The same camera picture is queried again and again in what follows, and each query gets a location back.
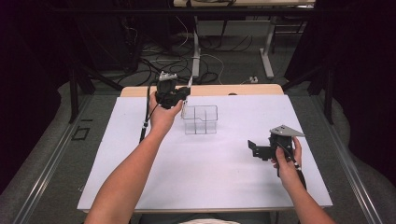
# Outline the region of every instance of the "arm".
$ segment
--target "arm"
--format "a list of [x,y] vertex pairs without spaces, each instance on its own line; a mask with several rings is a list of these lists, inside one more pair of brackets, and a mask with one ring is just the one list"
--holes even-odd
[[[293,142],[295,145],[294,158],[301,165],[302,149],[300,142],[296,137],[293,138]],[[305,190],[293,162],[286,161],[283,149],[278,148],[276,150],[276,158],[282,185],[293,201],[301,223],[335,223]]]
[[85,223],[128,223],[149,178],[162,140],[172,127],[181,101],[166,110],[150,95],[151,130],[148,136],[111,173],[93,202]]

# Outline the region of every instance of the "white tabletop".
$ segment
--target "white tabletop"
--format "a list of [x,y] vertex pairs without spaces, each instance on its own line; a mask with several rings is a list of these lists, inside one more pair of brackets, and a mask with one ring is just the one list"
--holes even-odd
[[[78,209],[88,211],[108,175],[138,144],[144,97],[118,98]],[[135,209],[147,212],[265,211],[293,207],[269,161],[252,156],[248,140],[268,146],[281,124],[304,132],[287,95],[190,96],[189,105],[216,105],[217,133],[185,134],[177,116],[163,140]],[[303,172],[320,206],[332,201],[305,138]]]
[[[174,0],[175,7],[185,7],[187,0]],[[266,6],[305,6],[315,4],[315,0],[236,0],[234,7],[266,7]],[[224,7],[224,3],[205,3],[204,1],[191,0],[193,7]]]

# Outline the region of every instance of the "hand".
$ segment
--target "hand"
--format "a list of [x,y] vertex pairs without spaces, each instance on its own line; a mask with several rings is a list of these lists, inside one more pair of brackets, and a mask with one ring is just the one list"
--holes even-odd
[[[293,143],[295,149],[293,150],[294,159],[299,163],[300,167],[302,166],[302,148],[300,141],[297,137],[293,137]],[[289,191],[289,189],[293,186],[297,186],[301,184],[300,178],[297,175],[294,164],[291,160],[285,158],[285,152],[282,148],[278,147],[276,149],[276,160],[271,160],[274,163],[274,167],[279,167],[279,177],[282,180],[283,187]]]
[[158,105],[155,99],[155,92],[149,97],[149,113],[151,133],[159,133],[165,136],[172,127],[176,114],[181,110],[182,101],[180,100],[177,105],[170,109],[165,109]]

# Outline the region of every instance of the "left arm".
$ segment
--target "left arm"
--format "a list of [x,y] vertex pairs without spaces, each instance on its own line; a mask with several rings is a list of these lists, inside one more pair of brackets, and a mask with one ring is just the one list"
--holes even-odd
[[[151,94],[150,111],[156,104]],[[128,223],[149,178],[160,144],[180,109],[181,101],[169,110],[157,106],[150,118],[148,136],[107,178],[85,223]]]

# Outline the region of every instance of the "table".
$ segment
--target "table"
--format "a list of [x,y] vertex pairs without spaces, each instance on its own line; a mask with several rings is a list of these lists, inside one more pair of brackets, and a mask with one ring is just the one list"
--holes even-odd
[[[174,0],[175,7],[186,7],[188,0]],[[205,3],[191,0],[192,7],[226,7],[228,2]],[[236,0],[233,7],[289,7],[306,6],[315,4],[315,0]],[[194,32],[194,55],[192,61],[192,76],[199,76],[199,63],[201,49],[199,48],[199,35],[221,35],[221,27],[224,21],[198,21],[195,17],[197,31]],[[227,29],[223,35],[264,35],[264,48],[260,49],[262,64],[265,75],[274,78],[274,72],[268,52],[276,27],[276,17],[271,17],[269,21],[228,21]]]
[[[138,144],[142,126],[139,120],[143,120],[146,103],[141,96],[145,95],[144,88],[126,88],[118,98],[78,203],[79,210],[89,211],[105,179]],[[192,86],[189,105],[198,104],[218,106],[217,133],[184,134],[182,120],[177,116],[163,140],[136,213],[292,209],[272,163],[253,158],[248,149],[248,140],[268,145],[269,130],[280,124],[302,131],[289,97],[282,94],[281,88]],[[308,192],[320,206],[332,206],[309,145],[304,138],[300,140]]]

